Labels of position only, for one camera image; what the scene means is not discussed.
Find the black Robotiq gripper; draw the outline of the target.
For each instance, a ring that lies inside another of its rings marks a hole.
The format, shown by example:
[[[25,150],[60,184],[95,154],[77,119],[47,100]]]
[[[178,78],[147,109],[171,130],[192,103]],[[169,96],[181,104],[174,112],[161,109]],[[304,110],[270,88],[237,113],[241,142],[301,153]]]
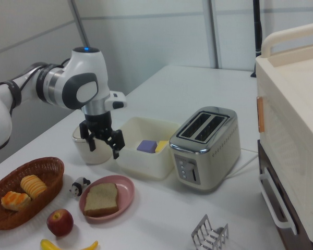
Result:
[[[111,112],[107,111],[100,115],[85,115],[85,121],[79,124],[80,137],[89,145],[89,150],[96,149],[94,134],[91,132],[101,131],[100,139],[111,149],[113,158],[119,157],[119,152],[125,146],[123,133],[120,129],[112,130]]]

